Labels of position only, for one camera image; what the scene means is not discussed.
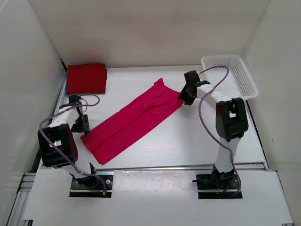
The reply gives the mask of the pink t shirt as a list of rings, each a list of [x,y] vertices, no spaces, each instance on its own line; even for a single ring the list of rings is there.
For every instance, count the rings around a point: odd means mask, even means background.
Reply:
[[[179,94],[160,78],[80,139],[98,163],[104,165],[178,110],[183,105]]]

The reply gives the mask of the blue t shirt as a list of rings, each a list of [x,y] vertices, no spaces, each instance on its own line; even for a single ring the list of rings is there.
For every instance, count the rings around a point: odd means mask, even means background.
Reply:
[[[68,93],[67,93],[67,80],[68,80],[68,73],[66,72],[66,74],[65,74],[65,87],[64,87],[65,96],[68,96]]]

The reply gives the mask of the dark red t shirt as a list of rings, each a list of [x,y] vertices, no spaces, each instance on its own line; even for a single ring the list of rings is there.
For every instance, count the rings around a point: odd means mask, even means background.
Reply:
[[[67,73],[68,95],[104,94],[106,92],[107,70],[105,64],[68,65]]]

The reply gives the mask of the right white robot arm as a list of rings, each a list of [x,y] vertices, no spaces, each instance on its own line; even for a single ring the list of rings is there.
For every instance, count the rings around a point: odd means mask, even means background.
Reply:
[[[215,187],[227,186],[232,179],[240,180],[236,174],[234,158],[237,146],[249,127],[244,100],[240,97],[231,98],[217,90],[229,75],[229,69],[224,68],[227,70],[226,75],[215,86],[201,80],[196,71],[185,73],[186,84],[178,96],[185,105],[192,105],[196,98],[200,99],[198,114],[201,123],[209,136],[219,145],[217,159],[209,179]],[[219,138],[216,138],[205,124],[201,112],[203,102],[207,102],[215,110],[215,129]]]

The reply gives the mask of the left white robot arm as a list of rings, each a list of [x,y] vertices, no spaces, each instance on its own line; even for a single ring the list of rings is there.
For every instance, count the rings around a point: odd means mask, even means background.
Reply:
[[[82,100],[78,95],[69,96],[69,102],[59,107],[60,115],[54,117],[47,127],[38,130],[38,140],[45,167],[65,170],[79,185],[94,189],[99,184],[94,176],[96,170],[91,163],[79,160],[73,138],[74,133],[87,135],[90,132]]]

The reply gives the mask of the white plastic basket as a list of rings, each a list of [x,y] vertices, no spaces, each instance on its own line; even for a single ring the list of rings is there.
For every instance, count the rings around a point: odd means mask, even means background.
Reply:
[[[231,97],[244,100],[259,95],[258,89],[244,63],[238,55],[212,55],[201,58],[203,69],[201,79],[209,81],[215,86],[229,73],[227,78],[217,87],[217,90]]]

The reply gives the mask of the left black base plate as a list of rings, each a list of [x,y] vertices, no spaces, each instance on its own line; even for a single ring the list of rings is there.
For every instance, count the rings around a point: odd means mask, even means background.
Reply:
[[[103,184],[101,181],[95,182],[90,186],[85,186],[83,183],[72,179],[70,186],[70,197],[79,198],[111,198],[113,187],[113,175],[100,175],[106,187],[106,193],[103,192]]]

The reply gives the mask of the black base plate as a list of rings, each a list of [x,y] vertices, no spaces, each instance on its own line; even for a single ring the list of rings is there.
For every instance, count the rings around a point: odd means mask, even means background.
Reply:
[[[215,183],[211,174],[197,174],[192,183],[197,185],[198,198],[210,199],[242,199],[242,192],[238,192],[239,181],[236,174],[231,179]]]
[[[113,175],[100,175],[106,187],[106,193],[103,192],[103,184],[101,181],[95,182],[90,186],[85,186],[83,183],[72,179],[70,186],[70,197],[79,198],[111,198],[113,187]]]

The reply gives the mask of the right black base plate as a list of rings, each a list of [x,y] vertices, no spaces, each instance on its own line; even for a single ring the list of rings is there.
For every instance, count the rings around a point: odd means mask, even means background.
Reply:
[[[210,199],[242,199],[242,192],[238,192],[239,181],[236,174],[231,179],[215,183],[211,174],[197,174],[192,183],[197,185],[198,198]]]

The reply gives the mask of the aluminium frame rail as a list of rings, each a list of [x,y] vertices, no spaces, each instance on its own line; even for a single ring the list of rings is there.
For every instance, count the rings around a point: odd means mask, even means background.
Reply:
[[[108,69],[107,91],[98,106],[88,111],[92,126],[98,125],[157,79],[172,89],[181,90],[187,71],[201,70],[200,65],[156,66]],[[200,124],[198,104],[183,106],[152,132],[105,165],[79,144],[81,158],[100,170],[165,170],[211,167],[217,156],[217,144]]]

